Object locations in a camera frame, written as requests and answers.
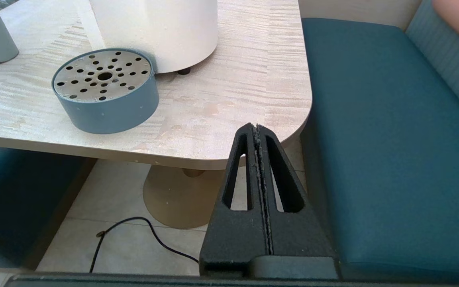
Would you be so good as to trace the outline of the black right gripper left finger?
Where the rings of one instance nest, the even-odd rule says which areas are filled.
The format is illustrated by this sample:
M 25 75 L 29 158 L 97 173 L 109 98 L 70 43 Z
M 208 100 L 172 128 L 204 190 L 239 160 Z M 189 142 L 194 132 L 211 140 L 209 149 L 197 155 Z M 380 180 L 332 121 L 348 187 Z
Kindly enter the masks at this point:
M 246 276 L 249 263 L 270 252 L 257 129 L 248 123 L 235 133 L 199 254 L 201 276 Z M 248 210 L 232 210 L 237 171 L 245 156 Z

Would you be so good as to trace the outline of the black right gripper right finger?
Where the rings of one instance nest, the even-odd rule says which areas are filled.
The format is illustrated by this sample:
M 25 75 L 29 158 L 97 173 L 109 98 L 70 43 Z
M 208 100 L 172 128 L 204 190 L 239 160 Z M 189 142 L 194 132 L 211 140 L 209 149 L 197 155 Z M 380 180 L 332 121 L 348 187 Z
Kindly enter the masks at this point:
M 257 126 L 265 242 L 271 256 L 334 258 L 335 251 L 277 136 Z

